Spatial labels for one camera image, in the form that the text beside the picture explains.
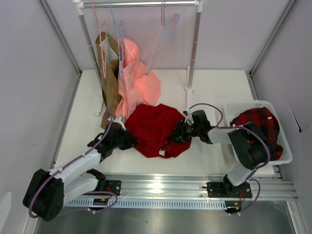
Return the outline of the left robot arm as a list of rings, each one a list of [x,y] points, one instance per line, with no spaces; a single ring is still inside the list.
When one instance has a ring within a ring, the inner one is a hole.
[[[31,218],[51,221],[64,205],[81,195],[117,194],[108,189],[106,175],[94,167],[112,155],[115,149],[128,150],[138,141],[122,123],[111,122],[75,158],[49,171],[37,170],[23,199]]]

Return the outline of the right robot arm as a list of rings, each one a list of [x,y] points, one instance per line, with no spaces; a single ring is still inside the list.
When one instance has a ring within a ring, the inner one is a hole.
[[[205,186],[209,198],[252,198],[250,178],[261,166],[268,164],[274,147],[254,123],[232,127],[212,126],[203,110],[190,115],[191,122],[178,121],[167,142],[186,144],[198,137],[207,144],[231,145],[238,158],[234,168],[222,182],[208,182]]]

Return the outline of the red skirt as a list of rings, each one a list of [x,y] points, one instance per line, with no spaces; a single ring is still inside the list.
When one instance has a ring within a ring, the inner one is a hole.
[[[125,127],[138,144],[134,146],[146,158],[175,158],[188,150],[191,142],[168,141],[178,121],[185,117],[175,108],[159,104],[140,104],[125,122]]]

